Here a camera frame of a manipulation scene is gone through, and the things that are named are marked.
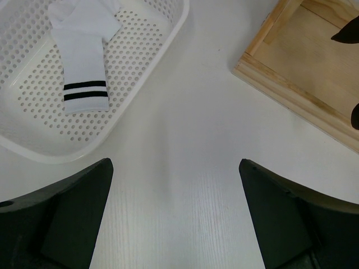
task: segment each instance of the wood grain surface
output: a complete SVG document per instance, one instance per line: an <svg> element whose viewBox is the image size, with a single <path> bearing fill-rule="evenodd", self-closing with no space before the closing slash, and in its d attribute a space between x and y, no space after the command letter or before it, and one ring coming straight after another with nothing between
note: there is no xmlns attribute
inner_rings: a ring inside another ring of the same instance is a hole
<svg viewBox="0 0 359 269"><path fill-rule="evenodd" d="M289 0L283 11L278 16L273 27L269 30L267 36L264 38L264 42L270 44L280 30L286 26L289 19L293 16L295 11L299 8L303 0Z"/></svg>
<svg viewBox="0 0 359 269"><path fill-rule="evenodd" d="M304 0L302 6L341 29L359 16L359 11L348 3L346 0Z"/></svg>
<svg viewBox="0 0 359 269"><path fill-rule="evenodd" d="M270 42L261 30L256 50L233 73L359 152L359 132L350 123L359 103L359 47L330 39L358 11L342 0L305 0L294 13L295 5L287 7L283 21L265 29L273 32Z"/></svg>
<svg viewBox="0 0 359 269"><path fill-rule="evenodd" d="M262 43L254 57L349 119L359 103L359 46L332 41L337 32L300 7L273 43Z"/></svg>
<svg viewBox="0 0 359 269"><path fill-rule="evenodd" d="M292 2L293 0L279 0L277 5L274 7L273 11L268 14L267 18L262 24L261 29L254 37L251 44L246 49L246 53L249 55L254 55L260 46L261 42L264 40L264 38L268 35L269 31L273 28L275 25L275 22L280 17L280 14L282 14L283 10Z"/></svg>

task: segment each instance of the white sock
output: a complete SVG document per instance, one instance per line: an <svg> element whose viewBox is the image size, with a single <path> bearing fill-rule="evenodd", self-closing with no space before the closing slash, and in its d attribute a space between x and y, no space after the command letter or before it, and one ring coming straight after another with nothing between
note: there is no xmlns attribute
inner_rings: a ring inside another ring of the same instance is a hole
<svg viewBox="0 0 359 269"><path fill-rule="evenodd" d="M116 0L64 0L49 6L65 78L65 113L109 110L102 39L121 28Z"/></svg>

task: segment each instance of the white plastic basket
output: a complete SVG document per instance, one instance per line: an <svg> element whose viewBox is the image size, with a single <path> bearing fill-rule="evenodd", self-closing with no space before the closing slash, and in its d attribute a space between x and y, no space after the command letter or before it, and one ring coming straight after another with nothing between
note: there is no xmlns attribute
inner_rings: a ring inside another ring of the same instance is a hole
<svg viewBox="0 0 359 269"><path fill-rule="evenodd" d="M64 114L63 69L50 37L52 0L0 1L0 144L65 163L99 146L187 18L189 0L120 0L123 28L104 44L109 112Z"/></svg>

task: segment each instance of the wooden frame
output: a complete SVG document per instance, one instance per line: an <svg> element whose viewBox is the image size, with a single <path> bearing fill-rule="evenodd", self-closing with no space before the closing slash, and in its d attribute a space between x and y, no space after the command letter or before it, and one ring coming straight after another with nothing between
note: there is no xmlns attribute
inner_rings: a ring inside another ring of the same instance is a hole
<svg viewBox="0 0 359 269"><path fill-rule="evenodd" d="M280 0L233 73L359 152L359 131L352 128L348 116L354 103L359 103L359 79L357 83L357 77L353 75L359 73L359 64L356 64L359 46L339 45L330 40L335 31L359 15L344 1L347 0ZM310 27L308 20L314 20ZM313 33L319 33L318 36L307 30L317 27L317 24L322 29L313 30ZM321 49L324 52L317 59L319 67L316 69L317 62L311 57L317 57ZM271 56L273 53L277 53L277 57ZM292 68L292 73L285 68ZM302 74L309 74L312 84L302 82L301 79L307 79ZM344 81L343 78L350 82L341 87L338 81ZM323 84L328 85L328 90L323 88Z"/></svg>

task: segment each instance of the white table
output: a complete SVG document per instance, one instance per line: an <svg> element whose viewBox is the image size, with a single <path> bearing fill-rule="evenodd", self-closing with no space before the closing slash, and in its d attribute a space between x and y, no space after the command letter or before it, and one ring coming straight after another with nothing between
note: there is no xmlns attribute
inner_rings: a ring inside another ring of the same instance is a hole
<svg viewBox="0 0 359 269"><path fill-rule="evenodd" d="M231 74L275 2L192 0L181 35L93 154L44 165L0 149L0 201L110 157L92 269L264 268L242 158L359 203L359 156Z"/></svg>

